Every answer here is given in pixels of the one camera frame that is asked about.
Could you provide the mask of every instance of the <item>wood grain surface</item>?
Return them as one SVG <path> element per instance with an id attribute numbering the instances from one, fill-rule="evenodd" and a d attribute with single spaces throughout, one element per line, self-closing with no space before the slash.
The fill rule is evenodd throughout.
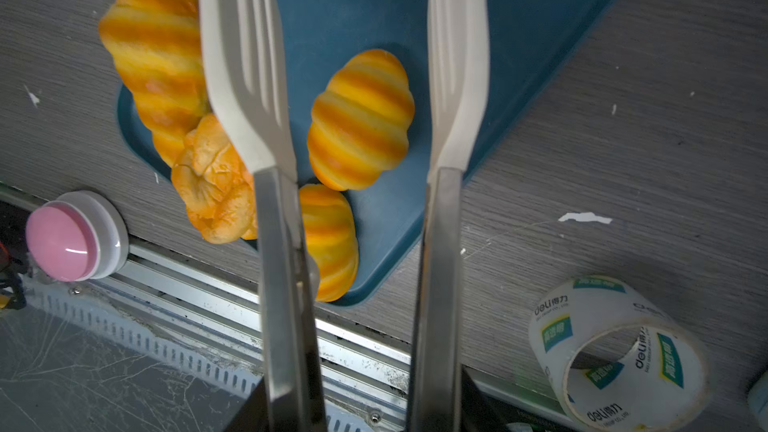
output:
<path id="1" fill-rule="evenodd" d="M 114 0 L 0 0 L 0 181 L 109 197 L 130 232 L 254 277 L 122 143 L 96 24 Z M 768 0 L 618 0 L 466 188 L 465 362 L 551 394 L 528 346 L 566 278 L 622 278 L 710 350 L 717 390 L 686 430 L 757 430 L 768 365 Z M 35 107 L 28 91 L 40 99 Z M 609 225 L 558 222 L 595 212 Z M 334 312 L 409 340 L 412 252 L 374 298 Z"/>

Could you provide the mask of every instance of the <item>round bun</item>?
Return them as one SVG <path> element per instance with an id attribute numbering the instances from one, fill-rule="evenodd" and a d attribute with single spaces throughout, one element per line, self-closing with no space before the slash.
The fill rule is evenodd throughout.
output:
<path id="1" fill-rule="evenodd" d="M 360 261 L 352 209 L 340 192 L 322 184 L 302 187 L 299 202 L 306 250 L 320 269 L 317 300 L 333 302 L 350 290 Z"/>
<path id="2" fill-rule="evenodd" d="M 225 244 L 256 238 L 254 178 L 214 114 L 184 139 L 170 180 L 203 238 Z"/>
<path id="3" fill-rule="evenodd" d="M 315 175 L 333 190 L 370 187 L 406 157 L 414 111 L 408 75 L 394 55 L 354 56 L 312 105 L 306 144 Z"/>

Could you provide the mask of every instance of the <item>bread roll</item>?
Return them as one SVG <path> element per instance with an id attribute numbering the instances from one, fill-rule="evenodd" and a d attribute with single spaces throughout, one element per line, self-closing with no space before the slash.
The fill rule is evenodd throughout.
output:
<path id="1" fill-rule="evenodd" d="M 352 209 L 340 192 L 322 184 L 302 187 L 299 202 L 306 250 L 320 269 L 317 300 L 333 302 L 350 290 L 360 261 Z"/>
<path id="2" fill-rule="evenodd" d="M 385 50 L 354 56 L 312 106 L 310 164 L 333 190 L 360 190 L 408 153 L 415 108 L 408 75 Z"/>
<path id="3" fill-rule="evenodd" d="M 214 114 L 187 134 L 170 180 L 205 240 L 225 244 L 256 238 L 254 178 Z"/>
<path id="4" fill-rule="evenodd" d="M 210 112 L 197 0 L 116 0 L 99 35 L 155 149 L 173 166 L 184 137 Z"/>

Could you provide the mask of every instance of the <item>pink button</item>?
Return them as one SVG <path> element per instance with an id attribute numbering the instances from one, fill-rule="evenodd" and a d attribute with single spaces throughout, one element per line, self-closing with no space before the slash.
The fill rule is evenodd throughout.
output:
<path id="1" fill-rule="evenodd" d="M 98 249 L 91 227 L 72 207 L 49 203 L 27 220 L 27 246 L 51 277 L 72 282 L 96 265 Z"/>

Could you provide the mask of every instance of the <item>blue tray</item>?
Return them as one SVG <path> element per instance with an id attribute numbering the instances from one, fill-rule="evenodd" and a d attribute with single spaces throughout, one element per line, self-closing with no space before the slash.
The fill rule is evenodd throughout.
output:
<path id="1" fill-rule="evenodd" d="M 488 0 L 491 87 L 485 120 L 466 178 L 520 119 L 612 0 Z M 427 76 L 427 0 L 277 0 L 286 47 L 291 134 L 300 185 L 313 179 L 306 134 L 315 97 L 352 56 L 371 48 L 394 53 L 408 72 L 416 118 L 400 167 L 370 188 L 348 192 L 360 241 L 352 288 L 334 305 L 369 297 L 416 244 L 422 227 L 431 123 Z M 123 86 L 120 130 L 133 152 L 158 174 L 170 169 L 152 146 Z"/>

